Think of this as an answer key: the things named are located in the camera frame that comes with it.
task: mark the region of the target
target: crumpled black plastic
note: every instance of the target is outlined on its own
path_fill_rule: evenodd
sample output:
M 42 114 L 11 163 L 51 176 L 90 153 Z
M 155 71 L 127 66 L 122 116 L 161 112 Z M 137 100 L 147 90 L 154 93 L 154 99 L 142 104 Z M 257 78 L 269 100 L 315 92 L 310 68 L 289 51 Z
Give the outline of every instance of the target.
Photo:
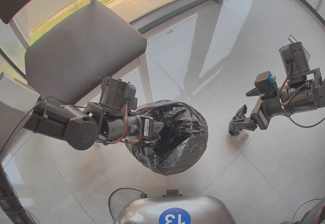
M 237 120 L 237 119 L 242 119 L 245 118 L 245 114 L 247 113 L 247 106 L 246 104 L 244 104 L 236 113 L 235 116 L 233 116 L 233 118 L 231 119 L 231 121 L 233 120 Z M 228 131 L 231 137 L 237 137 L 239 135 L 239 132 L 242 131 L 243 129 L 239 129 L 239 128 L 235 128 L 233 127 L 229 122 L 229 126 L 228 126 Z
M 153 172 L 181 173 L 203 155 L 208 142 L 205 118 L 184 102 L 160 100 L 137 108 L 138 115 L 164 122 L 164 127 L 139 144 L 125 144 L 133 156 Z

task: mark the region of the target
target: black trash bag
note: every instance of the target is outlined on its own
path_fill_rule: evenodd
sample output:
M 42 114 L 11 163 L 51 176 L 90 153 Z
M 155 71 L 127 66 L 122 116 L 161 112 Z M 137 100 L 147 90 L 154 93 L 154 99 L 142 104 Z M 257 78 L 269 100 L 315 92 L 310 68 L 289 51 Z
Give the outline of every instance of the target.
M 137 108 L 138 115 L 164 122 L 164 127 L 139 144 L 125 144 L 133 156 L 155 173 L 172 175 L 193 166 L 208 142 L 205 118 L 184 102 L 160 100 Z
M 233 118 L 231 119 L 231 121 L 233 120 L 237 120 L 237 119 L 242 119 L 242 118 L 246 118 L 245 114 L 247 113 L 247 106 L 246 104 L 244 104 L 236 113 L 235 116 L 233 116 Z M 233 127 L 229 122 L 229 126 L 228 126 L 228 131 L 231 137 L 237 137 L 239 135 L 239 132 L 242 131 L 242 129 L 239 128 L 235 128 Z

